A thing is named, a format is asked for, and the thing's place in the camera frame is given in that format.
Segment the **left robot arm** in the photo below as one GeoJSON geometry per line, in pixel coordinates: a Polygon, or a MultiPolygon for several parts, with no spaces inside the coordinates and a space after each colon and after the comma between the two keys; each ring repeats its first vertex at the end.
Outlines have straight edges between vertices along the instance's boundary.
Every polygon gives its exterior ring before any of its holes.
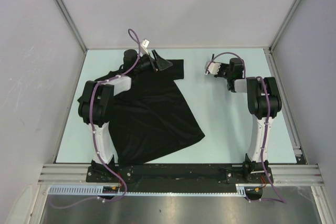
{"type": "Polygon", "coordinates": [[[173,63],[162,58],[156,50],[143,49],[138,53],[134,49],[124,52],[123,64],[115,77],[105,77],[100,81],[87,81],[81,97],[78,99],[78,114],[94,136],[94,154],[91,161],[91,173],[105,182],[115,178],[115,150],[109,133],[114,97],[131,89],[130,74],[142,72],[160,72],[171,68],[173,63]]]}

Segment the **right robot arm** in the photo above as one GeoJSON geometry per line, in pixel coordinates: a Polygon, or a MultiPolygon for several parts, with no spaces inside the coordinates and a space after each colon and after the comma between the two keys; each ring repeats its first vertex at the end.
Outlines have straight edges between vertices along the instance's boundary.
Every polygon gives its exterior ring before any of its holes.
{"type": "Polygon", "coordinates": [[[282,109],[282,100],[274,77],[247,77],[244,60],[235,56],[229,63],[216,62],[212,56],[206,73],[224,78],[232,93],[247,94],[248,111],[252,115],[253,128],[245,160],[241,168],[226,169],[227,180],[239,179],[247,183],[267,182],[271,179],[268,167],[268,142],[274,119],[282,109]]]}

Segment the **black t-shirt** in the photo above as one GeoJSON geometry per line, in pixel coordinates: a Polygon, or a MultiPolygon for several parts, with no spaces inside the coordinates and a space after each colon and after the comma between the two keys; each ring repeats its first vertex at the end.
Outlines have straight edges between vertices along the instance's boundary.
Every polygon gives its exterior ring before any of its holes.
{"type": "Polygon", "coordinates": [[[115,96],[109,134],[119,164],[144,164],[204,138],[175,83],[184,79],[184,61],[170,62],[173,65],[160,72],[130,72],[131,89],[115,96]]]}

